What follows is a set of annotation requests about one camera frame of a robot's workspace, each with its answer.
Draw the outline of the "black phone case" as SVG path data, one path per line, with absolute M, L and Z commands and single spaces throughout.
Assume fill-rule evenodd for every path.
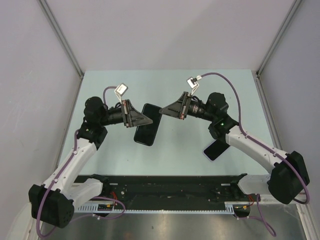
M 138 126 L 136 128 L 133 140 L 138 143 L 148 147 L 154 144 L 156 135 L 159 129 L 159 125 L 162 119 L 162 114 L 160 113 L 161 107 L 146 103 L 143 106 L 142 113 L 152 120 L 151 124 Z

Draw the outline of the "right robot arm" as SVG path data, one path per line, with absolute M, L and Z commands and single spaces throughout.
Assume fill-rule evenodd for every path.
M 234 147 L 256 161 L 267 175 L 245 175 L 230 188 L 231 196 L 242 201 L 249 194 L 270 194 L 277 201 L 289 204 L 297 199 L 303 186 L 310 183 L 302 155 L 287 153 L 254 139 L 232 119 L 229 105 L 222 93 L 213 92 L 206 102 L 184 92 L 174 103 L 161 108 L 160 114 L 184 120 L 193 116 L 210 122 L 209 133 L 214 142 L 203 153 L 211 161 L 220 157 L 229 147 Z

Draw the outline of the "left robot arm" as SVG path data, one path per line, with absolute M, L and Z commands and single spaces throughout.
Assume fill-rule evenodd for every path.
M 110 196 L 111 188 L 102 176 L 93 175 L 73 188 L 80 171 L 105 140 L 108 125 L 123 124 L 132 128 L 153 122 L 137 111 L 128 99 L 122 100 L 118 108 L 108 108 L 100 97 L 93 96 L 84 106 L 83 122 L 75 131 L 69 154 L 47 180 L 41 185 L 34 184 L 28 192 L 31 215 L 37 224 L 44 222 L 64 228 L 77 208 L 95 197 L 105 200 Z

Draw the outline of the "phone in lilac case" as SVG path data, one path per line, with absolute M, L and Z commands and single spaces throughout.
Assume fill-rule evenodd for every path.
M 215 161 L 220 155 L 222 155 L 230 147 L 224 141 L 215 140 L 207 148 L 203 150 L 203 154 L 211 161 Z

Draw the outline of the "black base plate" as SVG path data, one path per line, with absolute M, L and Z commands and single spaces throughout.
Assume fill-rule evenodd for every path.
M 126 206 L 172 206 L 214 203 L 251 205 L 254 194 L 238 187 L 241 175 L 226 176 L 112 176 L 104 175 L 101 197 L 115 197 Z

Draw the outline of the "left aluminium frame post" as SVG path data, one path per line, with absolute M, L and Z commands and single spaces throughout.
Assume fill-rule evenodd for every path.
M 80 67 L 80 64 L 57 20 L 53 10 L 51 9 L 47 0 L 37 0 L 40 9 L 42 10 L 43 14 L 45 15 L 46 19 L 48 20 L 56 38 L 58 39 L 59 43 L 61 44 L 62 49 L 64 50 L 66 56 L 68 57 L 71 65 L 73 66 L 75 72 L 82 80 L 84 77 L 84 71 Z

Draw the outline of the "aluminium frame post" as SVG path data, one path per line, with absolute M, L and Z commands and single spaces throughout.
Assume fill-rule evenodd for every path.
M 280 41 L 284 37 L 286 31 L 288 30 L 291 22 L 293 21 L 296 13 L 299 11 L 301 5 L 304 3 L 304 0 L 294 0 L 292 5 L 289 8 L 289 11 L 285 15 L 283 22 L 281 23 L 274 39 L 271 42 L 266 54 L 264 55 L 258 69 L 256 70 L 255 74 L 257 77 L 260 77 L 263 73 L 265 67 L 267 66 L 268 62 L 272 58 L 276 48 L 280 44 Z
M 37 0 L 40 9 L 42 10 L 43 14 L 45 15 L 46 19 L 48 20 L 56 38 L 58 39 L 59 43 L 61 44 L 62 49 L 64 50 L 66 56 L 68 57 L 71 65 L 73 66 L 75 72 L 82 80 L 84 77 L 84 71 L 80 67 L 80 64 L 57 20 L 53 10 L 51 9 L 47 0 Z

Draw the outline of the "right aluminium frame post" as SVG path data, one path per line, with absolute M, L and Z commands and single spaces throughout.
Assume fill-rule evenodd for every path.
M 263 73 L 265 67 L 267 66 L 268 62 L 272 58 L 276 48 L 280 44 L 280 41 L 284 37 L 286 31 L 288 30 L 291 22 L 293 21 L 296 13 L 299 11 L 301 5 L 304 3 L 304 0 L 294 0 L 292 5 L 289 8 L 289 11 L 285 15 L 283 22 L 281 23 L 274 39 L 271 42 L 266 54 L 264 55 L 258 69 L 256 70 L 255 74 L 257 77 L 260 77 Z

